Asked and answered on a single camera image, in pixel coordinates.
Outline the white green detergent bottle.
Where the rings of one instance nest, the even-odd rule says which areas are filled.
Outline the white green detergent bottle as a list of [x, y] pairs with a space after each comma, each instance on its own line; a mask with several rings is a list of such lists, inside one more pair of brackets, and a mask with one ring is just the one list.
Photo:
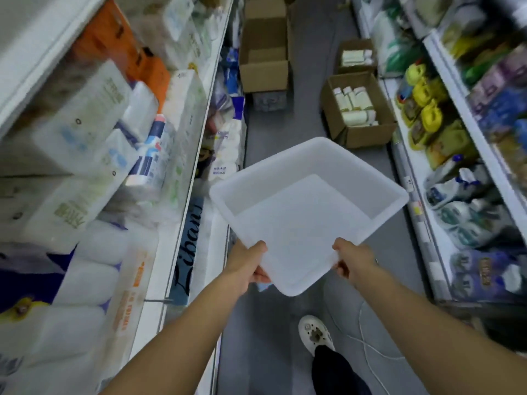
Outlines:
[[473, 199], [469, 203], [452, 201], [439, 208], [435, 217], [460, 250], [485, 247], [498, 238], [510, 239], [517, 235], [507, 208], [485, 199]]

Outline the row of colourful detergent packets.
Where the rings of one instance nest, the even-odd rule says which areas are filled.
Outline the row of colourful detergent packets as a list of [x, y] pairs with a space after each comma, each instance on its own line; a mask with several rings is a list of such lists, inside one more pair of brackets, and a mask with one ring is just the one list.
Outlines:
[[442, 0], [441, 43], [485, 139], [527, 192], [527, 35], [493, 0]]

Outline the purple detergent pouch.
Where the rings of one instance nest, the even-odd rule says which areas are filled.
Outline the purple detergent pouch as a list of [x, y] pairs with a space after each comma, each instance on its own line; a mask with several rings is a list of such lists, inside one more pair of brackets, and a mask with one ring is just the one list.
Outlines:
[[527, 249], [463, 250], [450, 257], [457, 301], [527, 304]]

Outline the white right shelf unit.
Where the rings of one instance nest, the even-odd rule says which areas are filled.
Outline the white right shelf unit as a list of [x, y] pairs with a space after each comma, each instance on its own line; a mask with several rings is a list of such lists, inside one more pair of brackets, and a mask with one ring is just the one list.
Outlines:
[[[462, 93], [460, 80], [454, 72], [453, 61], [446, 54], [443, 45], [438, 39], [435, 30], [424, 39], [426, 50], [430, 53], [434, 66], [444, 79], [447, 90], [453, 96], [454, 105], [458, 108], [463, 122], [477, 146], [484, 164], [489, 169], [493, 183], [496, 185], [504, 204], [507, 206], [511, 217], [522, 241], [527, 245], [527, 200], [515, 189], [505, 170], [506, 166], [495, 147], [489, 144], [477, 128], [476, 120], [471, 115], [470, 108]], [[421, 265], [426, 270], [426, 275], [433, 294], [433, 300], [439, 305], [453, 309], [475, 310], [487, 314], [527, 314], [527, 304], [467, 302], [457, 301], [452, 297], [450, 284], [452, 273], [449, 260], [457, 248], [451, 242], [448, 234], [440, 228], [433, 211], [425, 201], [425, 178], [431, 173], [424, 152], [413, 151], [407, 138], [407, 128], [400, 115], [400, 110], [395, 104], [394, 96], [399, 86], [399, 80], [394, 78], [380, 78], [379, 84], [388, 100], [392, 103], [398, 128], [392, 140], [393, 159], [396, 165], [398, 178], [403, 184], [404, 176], [412, 176], [415, 191], [409, 193], [410, 201], [421, 201], [424, 215], [414, 216], [408, 204], [407, 209], [411, 216], [412, 226], [417, 237], [417, 243], [423, 262]]]

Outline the empty open cardboard box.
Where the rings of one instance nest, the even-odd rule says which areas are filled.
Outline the empty open cardboard box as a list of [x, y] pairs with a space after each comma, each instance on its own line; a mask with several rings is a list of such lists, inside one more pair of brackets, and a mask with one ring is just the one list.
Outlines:
[[286, 91], [289, 85], [289, 42], [286, 17], [247, 20], [239, 50], [245, 93]]

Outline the large clear white tissue pack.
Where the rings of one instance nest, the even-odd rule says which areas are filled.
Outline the large clear white tissue pack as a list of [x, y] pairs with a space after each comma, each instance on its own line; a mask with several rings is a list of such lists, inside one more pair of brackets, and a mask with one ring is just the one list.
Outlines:
[[112, 59], [73, 64], [44, 92], [25, 152], [31, 175], [88, 174], [96, 154], [128, 106], [131, 87]]

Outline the white clog shoe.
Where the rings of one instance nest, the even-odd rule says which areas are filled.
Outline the white clog shoe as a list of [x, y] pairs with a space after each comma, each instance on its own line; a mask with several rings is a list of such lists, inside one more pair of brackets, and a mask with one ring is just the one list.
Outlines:
[[335, 351], [330, 332], [321, 319], [309, 314], [303, 316], [298, 323], [298, 332], [301, 342], [313, 357], [316, 348], [321, 345]]

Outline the person's left forearm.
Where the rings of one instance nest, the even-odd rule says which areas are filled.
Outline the person's left forearm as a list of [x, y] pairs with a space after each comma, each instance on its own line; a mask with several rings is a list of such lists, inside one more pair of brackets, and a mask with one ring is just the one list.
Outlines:
[[223, 272], [99, 395], [194, 395], [249, 276]]

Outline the person's left hand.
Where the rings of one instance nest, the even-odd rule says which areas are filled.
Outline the person's left hand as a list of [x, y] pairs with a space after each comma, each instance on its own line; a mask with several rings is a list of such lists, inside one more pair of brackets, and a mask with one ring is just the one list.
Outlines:
[[237, 239], [228, 253], [224, 269], [239, 296], [245, 294], [252, 283], [256, 284], [259, 291], [264, 291], [272, 284], [260, 264], [249, 263], [249, 248], [251, 247], [246, 247], [240, 239]]

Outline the small cardboard box with bottles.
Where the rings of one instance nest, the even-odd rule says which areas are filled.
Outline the small cardboard box with bottles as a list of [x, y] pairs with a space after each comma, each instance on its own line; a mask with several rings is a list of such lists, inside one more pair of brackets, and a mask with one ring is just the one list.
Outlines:
[[[340, 57], [343, 50], [355, 50], [355, 49], [371, 49], [373, 52], [374, 64], [372, 66], [353, 66], [353, 67], [342, 67], [340, 66]], [[373, 46], [372, 40], [366, 39], [352, 39], [342, 41], [339, 45], [337, 57], [335, 61], [335, 74], [348, 74], [356, 72], [369, 72], [373, 75], [377, 74], [378, 59]]]

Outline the row of white tissue packs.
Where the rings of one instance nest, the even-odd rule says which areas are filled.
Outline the row of white tissue packs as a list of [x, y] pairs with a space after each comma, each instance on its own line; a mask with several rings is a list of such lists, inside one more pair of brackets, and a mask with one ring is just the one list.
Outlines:
[[201, 74], [219, 35], [225, 0], [138, 0], [127, 12], [141, 43], [169, 71]]

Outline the olive green detergent pouch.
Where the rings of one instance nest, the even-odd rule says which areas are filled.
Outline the olive green detergent pouch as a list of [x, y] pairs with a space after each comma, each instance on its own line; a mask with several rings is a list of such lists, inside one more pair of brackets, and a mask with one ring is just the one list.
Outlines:
[[425, 154], [433, 171], [454, 155], [461, 154], [468, 160], [478, 158], [478, 150], [460, 119], [442, 129], [426, 147]]

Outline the white plastic basin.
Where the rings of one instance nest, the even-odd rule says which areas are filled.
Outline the white plastic basin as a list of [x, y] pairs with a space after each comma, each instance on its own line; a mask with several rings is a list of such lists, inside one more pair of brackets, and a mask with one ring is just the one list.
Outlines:
[[362, 244], [409, 201], [408, 192], [332, 140], [317, 137], [219, 180], [212, 203], [261, 267], [296, 297], [339, 261], [336, 238]]

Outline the orange tissue pack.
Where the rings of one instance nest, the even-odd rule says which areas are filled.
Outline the orange tissue pack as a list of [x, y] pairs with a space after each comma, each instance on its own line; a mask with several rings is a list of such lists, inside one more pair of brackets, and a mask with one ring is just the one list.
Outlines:
[[115, 0], [106, 0], [71, 46], [69, 53], [79, 61], [111, 59], [131, 83], [144, 82], [163, 104], [170, 73], [161, 58], [140, 45]]

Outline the black trouser leg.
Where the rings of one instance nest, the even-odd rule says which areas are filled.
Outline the black trouser leg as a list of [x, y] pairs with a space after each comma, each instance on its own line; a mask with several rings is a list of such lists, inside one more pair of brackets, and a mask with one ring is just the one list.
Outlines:
[[372, 395], [346, 358], [326, 345], [315, 348], [312, 380], [316, 395]]

